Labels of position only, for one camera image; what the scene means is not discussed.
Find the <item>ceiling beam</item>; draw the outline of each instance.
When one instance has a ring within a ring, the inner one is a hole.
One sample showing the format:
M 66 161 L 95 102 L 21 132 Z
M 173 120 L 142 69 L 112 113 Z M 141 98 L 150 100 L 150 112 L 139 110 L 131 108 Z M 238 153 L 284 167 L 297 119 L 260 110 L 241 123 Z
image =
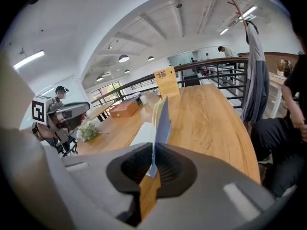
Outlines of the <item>ceiling beam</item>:
M 181 18 L 181 13 L 180 13 L 180 9 L 176 8 L 176 5 L 181 3 L 180 0 L 172 0 L 169 2 L 170 4 L 172 4 L 172 10 L 176 19 L 176 24 L 179 30 L 179 33 L 181 36 L 184 36 L 184 28 L 183 28 L 183 24 L 182 24 L 182 18 Z
M 209 6 L 205 7 L 205 5 L 206 5 L 206 1 L 205 1 L 203 12 L 201 14 L 201 16 L 203 16 L 203 19 L 200 21 L 200 24 L 199 24 L 198 30 L 197 30 L 197 34 L 202 33 L 203 30 L 205 29 L 205 26 L 206 26 L 206 24 L 207 24 L 207 22 L 210 18 L 210 15 L 212 13 L 212 10 L 215 6 L 215 2 L 216 2 L 216 0 L 211 0 Z
M 127 56 L 140 56 L 138 53 L 134 52 L 129 52 L 129 51 L 112 51 L 112 50 L 102 50 L 99 55 L 104 55 L 104 56 L 121 56 L 121 55 L 127 55 Z
M 138 43 L 138 44 L 142 44 L 142 45 L 145 45 L 146 47 L 152 47 L 152 45 L 150 43 L 147 43 L 142 39 L 139 39 L 137 37 L 131 36 L 131 35 L 126 34 L 126 33 L 118 32 L 118 33 L 115 34 L 115 37 L 122 38 L 122 39 L 125 39 L 125 40 L 128 40 L 128 41 L 132 41 L 132 42 L 135 42 L 135 43 Z
M 159 26 L 157 26 L 153 20 L 145 13 L 142 13 L 140 15 L 141 22 L 144 26 L 152 30 L 154 33 L 156 33 L 158 36 L 160 36 L 162 39 L 166 40 L 165 33 L 161 30 Z

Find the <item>person in black shirt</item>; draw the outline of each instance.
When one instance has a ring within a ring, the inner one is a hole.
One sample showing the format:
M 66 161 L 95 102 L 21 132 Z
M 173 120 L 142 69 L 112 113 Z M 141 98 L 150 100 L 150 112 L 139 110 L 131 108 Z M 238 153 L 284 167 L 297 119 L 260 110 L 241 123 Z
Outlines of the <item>person in black shirt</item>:
M 307 56 L 300 55 L 293 72 L 282 86 L 283 98 L 288 106 L 284 118 L 262 119 L 251 131 L 258 161 L 266 159 L 272 151 L 274 165 L 266 170 L 263 186 L 275 197 L 281 197 L 290 187 L 299 183 L 307 153 Z M 299 93 L 298 104 L 293 100 Z

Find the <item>open book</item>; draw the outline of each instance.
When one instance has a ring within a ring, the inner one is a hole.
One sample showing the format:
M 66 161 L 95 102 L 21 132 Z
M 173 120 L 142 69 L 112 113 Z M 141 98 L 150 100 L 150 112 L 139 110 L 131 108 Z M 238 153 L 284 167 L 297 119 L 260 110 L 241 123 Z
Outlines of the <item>open book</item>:
M 146 173 L 152 178 L 155 177 L 158 171 L 155 165 L 155 143 L 167 143 L 170 132 L 171 121 L 168 114 L 168 97 L 166 97 L 164 100 L 160 99 L 154 105 L 152 122 L 145 122 L 130 144 L 131 146 L 142 142 L 151 142 L 153 144 L 152 164 Z

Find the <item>cap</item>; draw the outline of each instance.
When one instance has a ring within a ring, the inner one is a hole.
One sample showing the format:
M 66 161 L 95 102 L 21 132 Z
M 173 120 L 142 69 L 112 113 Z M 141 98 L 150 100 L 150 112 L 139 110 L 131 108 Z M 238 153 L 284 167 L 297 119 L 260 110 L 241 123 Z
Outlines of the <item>cap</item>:
M 66 89 L 66 88 L 64 88 L 63 86 L 58 86 L 58 87 L 56 88 L 56 93 L 57 93 L 58 91 L 64 91 L 64 92 L 66 93 L 66 92 L 68 92 L 69 90 Z

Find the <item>table leg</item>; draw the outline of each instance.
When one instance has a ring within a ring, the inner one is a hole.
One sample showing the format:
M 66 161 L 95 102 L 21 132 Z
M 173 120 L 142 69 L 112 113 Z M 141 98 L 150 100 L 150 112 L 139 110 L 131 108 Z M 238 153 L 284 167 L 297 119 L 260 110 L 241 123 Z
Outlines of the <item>table leg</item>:
M 106 119 L 106 115 L 105 115 L 105 113 L 102 113 L 101 115 L 102 115 L 102 117 L 104 117 L 104 118 Z
M 270 116 L 271 118 L 275 118 L 281 101 L 282 101 L 282 89 L 278 88 L 276 101 L 275 101 L 274 108 Z
M 99 119 L 99 121 L 100 121 L 100 122 L 102 122 L 102 121 L 103 121 L 102 116 L 100 116 L 100 115 L 99 115 L 99 116 L 97 116 L 97 117 L 98 117 L 98 119 Z

